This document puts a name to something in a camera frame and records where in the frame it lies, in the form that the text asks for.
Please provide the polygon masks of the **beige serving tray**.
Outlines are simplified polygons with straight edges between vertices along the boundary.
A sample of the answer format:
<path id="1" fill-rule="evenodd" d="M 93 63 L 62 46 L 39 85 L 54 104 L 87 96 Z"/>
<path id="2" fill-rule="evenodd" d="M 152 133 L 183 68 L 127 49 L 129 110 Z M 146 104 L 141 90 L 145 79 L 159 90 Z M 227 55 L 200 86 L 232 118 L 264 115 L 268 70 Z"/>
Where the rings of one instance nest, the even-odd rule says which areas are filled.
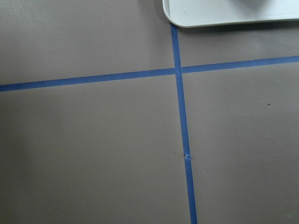
<path id="1" fill-rule="evenodd" d="M 166 18 L 180 28 L 299 19 L 297 0 L 163 0 Z"/>

